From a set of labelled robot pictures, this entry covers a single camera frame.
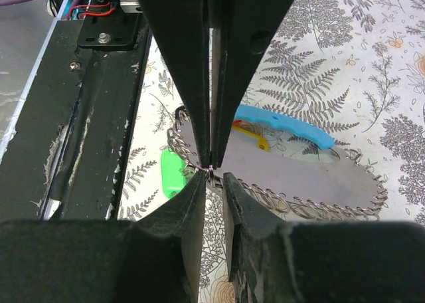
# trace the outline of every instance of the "blue handle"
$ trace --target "blue handle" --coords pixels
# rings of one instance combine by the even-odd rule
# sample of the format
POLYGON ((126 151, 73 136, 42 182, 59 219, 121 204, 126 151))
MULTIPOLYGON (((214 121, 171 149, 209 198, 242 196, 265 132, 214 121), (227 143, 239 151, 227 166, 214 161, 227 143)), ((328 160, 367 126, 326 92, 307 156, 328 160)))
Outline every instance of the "blue handle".
POLYGON ((234 119, 247 122, 262 122, 275 129, 291 132, 298 137, 315 143, 320 149, 329 149, 335 144, 330 135, 311 124, 257 107, 239 105, 234 119))

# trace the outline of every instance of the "green plastic object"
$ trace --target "green plastic object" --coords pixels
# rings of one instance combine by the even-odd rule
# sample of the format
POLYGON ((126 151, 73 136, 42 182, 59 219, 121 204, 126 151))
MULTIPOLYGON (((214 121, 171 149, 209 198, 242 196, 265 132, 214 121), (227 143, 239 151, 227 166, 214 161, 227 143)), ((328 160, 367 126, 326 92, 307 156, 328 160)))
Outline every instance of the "green plastic object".
POLYGON ((186 177, 183 175, 185 162, 171 150, 165 150, 161 154, 162 191, 171 199, 178 194, 186 185, 186 177))

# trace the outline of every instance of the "black bracket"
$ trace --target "black bracket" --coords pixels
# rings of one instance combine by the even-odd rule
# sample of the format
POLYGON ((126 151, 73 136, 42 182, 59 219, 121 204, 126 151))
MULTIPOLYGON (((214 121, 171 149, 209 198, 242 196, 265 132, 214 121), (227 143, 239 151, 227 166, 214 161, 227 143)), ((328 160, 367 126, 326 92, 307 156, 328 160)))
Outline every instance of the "black bracket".
POLYGON ((130 51, 137 40, 141 14, 127 14, 121 8, 105 17, 87 16, 77 44, 82 49, 130 51))

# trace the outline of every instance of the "tablecloth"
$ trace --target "tablecloth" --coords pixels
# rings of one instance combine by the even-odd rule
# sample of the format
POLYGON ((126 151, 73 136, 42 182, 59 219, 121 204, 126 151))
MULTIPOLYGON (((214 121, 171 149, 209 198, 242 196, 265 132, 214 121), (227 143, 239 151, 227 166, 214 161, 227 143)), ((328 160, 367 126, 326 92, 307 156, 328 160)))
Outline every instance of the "tablecloth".
MULTIPOLYGON (((425 224, 424 19, 425 0, 295 0, 242 101, 311 122, 361 152, 388 189, 381 220, 425 224)), ((153 40, 120 219, 167 202, 160 155, 180 105, 153 40)), ((234 302, 225 262, 222 201, 208 191, 199 302, 234 302)))

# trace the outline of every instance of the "bolt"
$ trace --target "bolt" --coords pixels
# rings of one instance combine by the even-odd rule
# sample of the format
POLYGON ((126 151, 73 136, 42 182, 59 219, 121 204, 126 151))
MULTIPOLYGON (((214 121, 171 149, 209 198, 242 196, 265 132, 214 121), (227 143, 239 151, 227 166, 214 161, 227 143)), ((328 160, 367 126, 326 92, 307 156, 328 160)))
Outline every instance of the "bolt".
POLYGON ((79 62, 71 62, 69 64, 69 69, 71 70, 71 72, 73 72, 74 70, 77 70, 81 67, 81 64, 79 62))
POLYGON ((100 33, 98 41, 100 44, 106 44, 111 41, 111 35, 106 33, 100 33))

